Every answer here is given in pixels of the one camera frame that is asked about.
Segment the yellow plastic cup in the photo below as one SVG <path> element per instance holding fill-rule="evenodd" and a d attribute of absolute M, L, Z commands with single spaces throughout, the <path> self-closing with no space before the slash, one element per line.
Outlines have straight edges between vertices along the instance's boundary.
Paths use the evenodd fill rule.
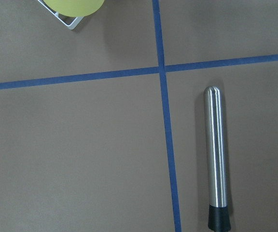
<path fill-rule="evenodd" d="M 70 17 L 84 17 L 95 13 L 104 0 L 45 0 L 54 11 Z"/>

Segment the steel muddler black tip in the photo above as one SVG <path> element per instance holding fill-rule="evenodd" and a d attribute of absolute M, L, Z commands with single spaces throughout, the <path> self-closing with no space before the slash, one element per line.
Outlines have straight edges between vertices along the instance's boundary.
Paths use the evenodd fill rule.
<path fill-rule="evenodd" d="M 231 223 L 227 200 L 226 153 L 223 134 L 222 94 L 218 87 L 204 91 L 206 145 L 208 161 L 208 228 L 228 232 Z"/>

